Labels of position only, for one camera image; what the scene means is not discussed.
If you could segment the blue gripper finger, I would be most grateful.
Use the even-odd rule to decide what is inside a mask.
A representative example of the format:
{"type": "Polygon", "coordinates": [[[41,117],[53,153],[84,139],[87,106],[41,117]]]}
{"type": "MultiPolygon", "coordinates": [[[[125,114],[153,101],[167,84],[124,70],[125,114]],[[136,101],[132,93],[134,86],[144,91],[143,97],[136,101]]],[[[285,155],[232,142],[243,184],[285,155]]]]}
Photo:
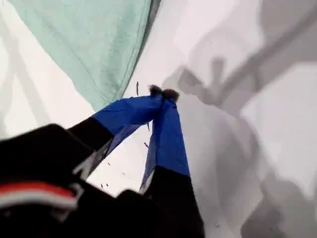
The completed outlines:
{"type": "Polygon", "coordinates": [[[68,129],[93,149],[92,158],[82,162],[75,169],[76,173],[83,169],[83,178],[87,179],[119,144],[154,119],[163,102],[163,93],[155,85],[151,85],[149,90],[148,96],[117,100],[68,129]]]}
{"type": "Polygon", "coordinates": [[[156,238],[203,238],[204,223],[195,199],[185,150],[179,93],[160,92],[162,105],[153,119],[142,193],[151,234],[156,238]]]}

